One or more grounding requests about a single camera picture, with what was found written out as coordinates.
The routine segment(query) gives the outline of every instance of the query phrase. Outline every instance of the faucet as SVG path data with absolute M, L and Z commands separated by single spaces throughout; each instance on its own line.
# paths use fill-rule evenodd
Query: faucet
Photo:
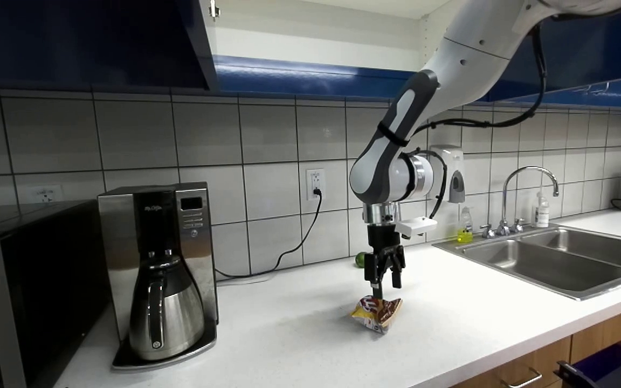
M 560 194 L 560 185 L 557 185 L 557 181 L 554 180 L 554 174 L 551 174 L 549 170 L 546 170 L 546 168 L 541 168 L 541 166 L 521 166 L 521 168 L 513 170 L 513 173 L 504 180 L 504 188 L 501 188 L 501 218 L 499 218 L 497 235 L 508 235 L 508 233 L 511 233 L 511 228 L 508 228 L 508 224 L 506 224 L 506 188 L 508 188 L 508 181 L 511 181 L 515 174 L 520 174 L 521 170 L 528 170 L 528 168 L 547 174 L 547 177 L 551 180 L 551 185 L 554 185 L 551 196 L 557 196 L 557 194 Z

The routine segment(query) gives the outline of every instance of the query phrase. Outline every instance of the microwave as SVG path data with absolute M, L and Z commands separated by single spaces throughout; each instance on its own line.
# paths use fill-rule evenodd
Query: microwave
M 95 202 L 0 207 L 0 388 L 54 386 L 107 290 Z

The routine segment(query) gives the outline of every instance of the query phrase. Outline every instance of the robotic arm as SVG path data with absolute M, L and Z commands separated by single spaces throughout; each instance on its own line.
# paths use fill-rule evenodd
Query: robotic arm
M 368 243 L 364 279 L 381 301 L 381 277 L 401 287 L 402 251 L 397 233 L 399 200 L 430 188 L 430 166 L 399 153 L 416 124 L 482 98 L 506 69 L 521 39 L 551 15 L 604 15 L 621 0 L 467 0 L 437 55 L 407 83 L 356 159 L 348 185 L 364 202 Z

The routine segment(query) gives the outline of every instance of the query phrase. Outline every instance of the white countertop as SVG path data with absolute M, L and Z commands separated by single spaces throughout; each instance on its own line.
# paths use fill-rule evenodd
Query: white countertop
M 621 235 L 621 214 L 562 224 Z M 453 386 L 621 312 L 621 287 L 575 302 L 439 248 L 405 251 L 402 307 L 386 336 L 348 319 L 368 296 L 352 261 L 217 287 L 217 343 L 178 364 L 109 371 L 118 348 L 106 316 L 55 386 Z

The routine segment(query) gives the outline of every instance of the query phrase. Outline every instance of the carafe handle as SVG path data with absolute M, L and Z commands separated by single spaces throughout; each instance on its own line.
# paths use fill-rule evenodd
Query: carafe handle
M 152 350 L 163 348 L 163 279 L 150 279 L 146 284 L 146 324 L 149 324 L 149 338 Z

